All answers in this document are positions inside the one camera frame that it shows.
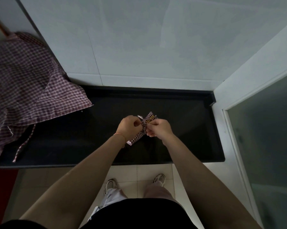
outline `pink pants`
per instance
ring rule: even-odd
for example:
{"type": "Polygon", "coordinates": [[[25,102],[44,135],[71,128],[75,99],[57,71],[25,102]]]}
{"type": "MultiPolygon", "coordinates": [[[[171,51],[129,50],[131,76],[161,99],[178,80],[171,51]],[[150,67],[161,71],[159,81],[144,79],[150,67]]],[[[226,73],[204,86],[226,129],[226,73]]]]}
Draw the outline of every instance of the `pink pants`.
{"type": "MultiPolygon", "coordinates": [[[[145,189],[144,194],[143,194],[143,198],[165,198],[165,199],[168,199],[168,200],[171,200],[171,201],[178,203],[172,197],[170,192],[166,188],[161,186],[160,181],[157,181],[155,183],[148,185],[145,189]]],[[[92,212],[92,215],[94,213],[96,213],[98,210],[100,210],[101,208],[106,207],[106,206],[113,204],[115,202],[122,201],[124,199],[128,199],[128,197],[123,193],[122,189],[113,189],[113,188],[108,189],[108,192],[104,196],[100,206],[95,207],[94,211],[92,212]]]]}

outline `white sneaker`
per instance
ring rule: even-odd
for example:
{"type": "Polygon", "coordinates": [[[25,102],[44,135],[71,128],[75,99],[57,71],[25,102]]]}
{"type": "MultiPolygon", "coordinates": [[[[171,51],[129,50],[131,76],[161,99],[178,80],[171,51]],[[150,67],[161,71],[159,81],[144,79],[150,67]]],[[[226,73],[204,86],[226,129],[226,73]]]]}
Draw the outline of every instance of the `white sneaker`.
{"type": "Polygon", "coordinates": [[[166,181],[166,177],[163,174],[159,174],[159,175],[156,176],[156,178],[154,179],[153,183],[158,182],[158,181],[161,183],[161,186],[163,187],[164,183],[166,181]]]}
{"type": "Polygon", "coordinates": [[[117,189],[117,183],[114,179],[110,179],[107,181],[105,188],[104,188],[104,195],[107,194],[108,189],[117,189]]]}

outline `door frame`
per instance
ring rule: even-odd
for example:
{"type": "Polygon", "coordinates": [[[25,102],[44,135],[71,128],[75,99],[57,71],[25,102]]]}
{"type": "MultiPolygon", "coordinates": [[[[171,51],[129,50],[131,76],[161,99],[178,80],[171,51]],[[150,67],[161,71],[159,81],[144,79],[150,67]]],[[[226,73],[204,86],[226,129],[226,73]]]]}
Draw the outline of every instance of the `door frame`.
{"type": "Polygon", "coordinates": [[[287,76],[287,26],[214,90],[212,106],[224,151],[233,151],[252,215],[263,227],[228,110],[287,76]]]}

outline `person's right hand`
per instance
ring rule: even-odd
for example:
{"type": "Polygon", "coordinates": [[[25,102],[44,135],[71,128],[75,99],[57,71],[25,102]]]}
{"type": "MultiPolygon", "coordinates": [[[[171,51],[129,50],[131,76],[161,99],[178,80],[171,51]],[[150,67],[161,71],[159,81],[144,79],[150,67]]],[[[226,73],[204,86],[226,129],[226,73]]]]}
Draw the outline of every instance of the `person's right hand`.
{"type": "Polygon", "coordinates": [[[165,140],[173,135],[173,132],[167,120],[155,119],[146,125],[146,134],[150,137],[156,136],[161,140],[165,140]]]}

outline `black shirt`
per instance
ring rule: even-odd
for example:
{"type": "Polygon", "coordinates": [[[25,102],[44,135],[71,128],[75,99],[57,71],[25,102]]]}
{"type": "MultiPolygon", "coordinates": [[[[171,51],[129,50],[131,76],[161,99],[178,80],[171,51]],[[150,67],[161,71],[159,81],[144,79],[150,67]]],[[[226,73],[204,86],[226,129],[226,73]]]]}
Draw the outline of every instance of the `black shirt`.
{"type": "MultiPolygon", "coordinates": [[[[138,228],[138,227],[194,228],[184,209],[174,201],[162,198],[130,198],[113,203],[96,212],[81,229],[89,228],[138,228]]],[[[32,228],[45,229],[28,220],[11,220],[0,225],[0,229],[32,228]]]]}

